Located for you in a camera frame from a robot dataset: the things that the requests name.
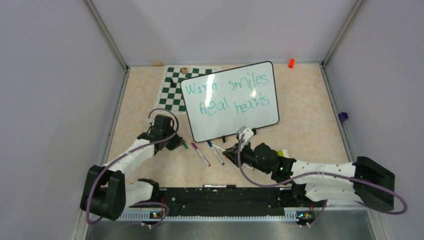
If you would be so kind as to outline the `white whiteboard black frame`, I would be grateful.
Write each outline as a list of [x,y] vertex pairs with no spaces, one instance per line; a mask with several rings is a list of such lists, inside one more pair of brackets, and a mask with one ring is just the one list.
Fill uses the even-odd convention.
[[196,143],[259,129],[280,121],[274,65],[239,66],[181,82],[186,114]]

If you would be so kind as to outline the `green whiteboard marker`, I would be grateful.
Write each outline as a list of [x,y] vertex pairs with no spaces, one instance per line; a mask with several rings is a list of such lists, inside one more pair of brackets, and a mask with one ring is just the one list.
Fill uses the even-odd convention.
[[221,150],[222,152],[226,151],[226,149],[224,149],[224,148],[222,148],[222,147],[220,147],[220,146],[218,146],[218,145],[212,144],[212,146],[213,146],[214,148],[216,148],[216,149]]

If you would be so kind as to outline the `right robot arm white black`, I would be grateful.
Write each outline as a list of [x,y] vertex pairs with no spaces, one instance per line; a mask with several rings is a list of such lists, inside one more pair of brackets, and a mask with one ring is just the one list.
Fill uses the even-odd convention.
[[234,165],[248,165],[270,175],[276,183],[291,184],[293,200],[299,206],[311,201],[360,202],[379,211],[394,210],[395,175],[366,156],[339,164],[311,163],[281,156],[265,143],[251,149],[238,144],[222,154]]

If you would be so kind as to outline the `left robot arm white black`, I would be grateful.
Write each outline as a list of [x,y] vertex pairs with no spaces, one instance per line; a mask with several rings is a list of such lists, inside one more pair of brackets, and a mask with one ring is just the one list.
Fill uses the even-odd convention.
[[79,205],[86,213],[88,224],[94,223],[90,215],[115,221],[126,208],[136,203],[144,202],[154,207],[160,202],[161,194],[154,189],[155,182],[137,180],[126,184],[126,181],[141,164],[162,149],[172,151],[185,143],[177,134],[179,126],[174,114],[158,114],[150,120],[148,130],[137,136],[115,160],[89,168]]

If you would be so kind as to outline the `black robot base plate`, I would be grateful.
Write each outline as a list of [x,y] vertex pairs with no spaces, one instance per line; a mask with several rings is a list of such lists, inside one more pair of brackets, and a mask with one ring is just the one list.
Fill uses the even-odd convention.
[[158,188],[149,201],[168,206],[168,218],[284,216],[286,208],[317,210],[325,203],[285,187]]

